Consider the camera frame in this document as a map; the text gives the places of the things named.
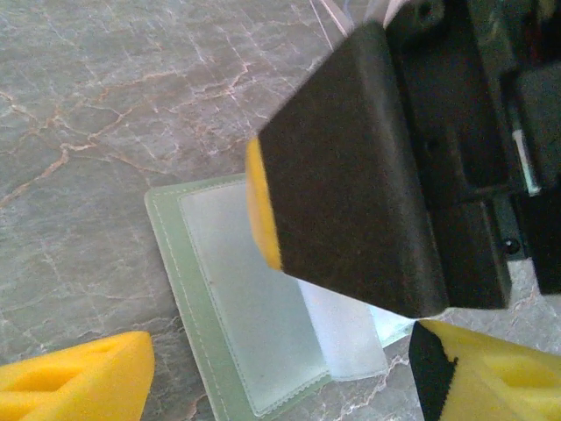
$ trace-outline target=yellow foam edge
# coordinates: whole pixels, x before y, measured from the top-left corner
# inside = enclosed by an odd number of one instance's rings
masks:
[[[281,249],[273,206],[266,181],[259,138],[247,145],[245,156],[246,200],[253,240],[270,268],[281,270]]]

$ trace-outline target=yellow sponge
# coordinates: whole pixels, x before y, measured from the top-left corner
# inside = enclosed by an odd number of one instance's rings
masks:
[[[138,421],[154,372],[147,332],[0,367],[0,421]]]
[[[281,249],[258,138],[252,139],[247,145],[245,175],[247,211],[253,239],[269,267],[281,270]]]
[[[561,421],[561,357],[423,320],[409,358],[426,421]]]

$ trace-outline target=yellow foam block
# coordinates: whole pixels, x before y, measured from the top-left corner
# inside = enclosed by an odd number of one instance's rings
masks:
[[[426,421],[561,421],[559,356],[434,320],[409,356]]]
[[[0,421],[138,421],[154,373],[147,332],[0,367]]]

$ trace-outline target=marble surface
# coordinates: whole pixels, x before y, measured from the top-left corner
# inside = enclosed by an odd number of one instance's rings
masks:
[[[143,195],[242,171],[245,142],[328,52],[307,0],[2,2],[0,364],[148,330],[143,419],[213,419]],[[529,261],[510,268],[509,310],[442,318],[561,353],[561,301]],[[387,349],[387,375],[281,419],[422,419],[407,346]]]

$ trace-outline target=black foam strip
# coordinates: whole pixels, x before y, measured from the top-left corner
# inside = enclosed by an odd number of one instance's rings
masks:
[[[415,322],[409,360],[425,421],[438,421],[456,371],[458,359],[449,362],[440,338]]]

